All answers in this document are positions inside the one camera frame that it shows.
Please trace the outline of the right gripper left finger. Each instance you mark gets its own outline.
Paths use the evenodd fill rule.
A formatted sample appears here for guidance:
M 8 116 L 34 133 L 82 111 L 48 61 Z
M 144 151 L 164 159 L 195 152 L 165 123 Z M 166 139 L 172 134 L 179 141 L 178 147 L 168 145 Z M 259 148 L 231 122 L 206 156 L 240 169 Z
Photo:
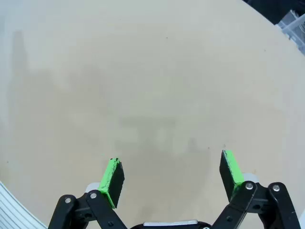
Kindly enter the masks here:
M 124 172 L 119 158 L 109 160 L 97 189 L 81 197 L 63 195 L 59 198 L 48 228 L 85 229 L 96 221 L 101 229 L 125 229 L 115 213 L 124 182 Z

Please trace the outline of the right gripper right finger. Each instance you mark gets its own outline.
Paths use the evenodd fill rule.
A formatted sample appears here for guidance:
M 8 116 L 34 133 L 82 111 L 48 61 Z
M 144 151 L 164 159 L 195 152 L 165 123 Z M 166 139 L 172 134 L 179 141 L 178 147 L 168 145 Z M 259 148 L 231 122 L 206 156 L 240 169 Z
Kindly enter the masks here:
M 257 214 L 265 229 L 298 229 L 300 223 L 285 184 L 263 187 L 245 180 L 231 150 L 221 154 L 220 175 L 229 203 L 213 223 L 213 229 L 237 229 L 246 214 Z

